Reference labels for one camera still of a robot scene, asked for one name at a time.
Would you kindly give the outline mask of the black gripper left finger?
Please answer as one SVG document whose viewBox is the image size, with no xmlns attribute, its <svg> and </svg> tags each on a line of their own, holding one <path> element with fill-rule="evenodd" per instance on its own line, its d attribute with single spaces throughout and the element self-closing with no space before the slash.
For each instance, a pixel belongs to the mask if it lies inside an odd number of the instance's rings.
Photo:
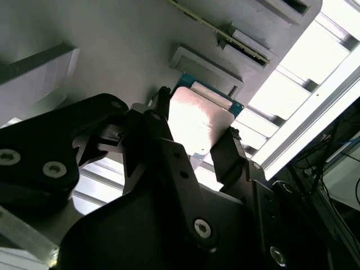
<svg viewBox="0 0 360 270">
<path fill-rule="evenodd" d="M 146 116 L 167 122 L 169 101 L 167 87 L 143 111 L 99 94 L 1 129 L 1 204 L 44 223 L 68 205 L 80 168 L 110 152 L 123 155 L 123 196 L 131 189 L 125 152 L 132 135 Z"/>
</svg>

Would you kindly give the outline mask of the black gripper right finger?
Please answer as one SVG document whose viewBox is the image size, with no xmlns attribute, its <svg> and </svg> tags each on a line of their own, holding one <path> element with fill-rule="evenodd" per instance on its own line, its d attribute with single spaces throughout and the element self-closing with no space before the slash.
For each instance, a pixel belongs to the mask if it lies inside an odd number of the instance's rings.
<svg viewBox="0 0 360 270">
<path fill-rule="evenodd" d="M 221 192 L 245 210 L 242 259 L 250 269 L 333 269 L 330 237 L 301 194 L 284 181 L 268 184 L 250 161 L 239 132 L 228 128 L 210 150 Z"/>
</svg>

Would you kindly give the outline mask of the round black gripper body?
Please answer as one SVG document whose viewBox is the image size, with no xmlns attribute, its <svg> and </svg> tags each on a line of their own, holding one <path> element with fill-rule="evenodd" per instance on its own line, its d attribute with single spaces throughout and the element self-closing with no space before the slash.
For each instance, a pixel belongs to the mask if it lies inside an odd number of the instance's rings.
<svg viewBox="0 0 360 270">
<path fill-rule="evenodd" d="M 57 269 L 261 269 L 243 204 L 199 184 L 167 122 L 144 117 L 125 152 L 130 191 L 81 218 Z"/>
</svg>

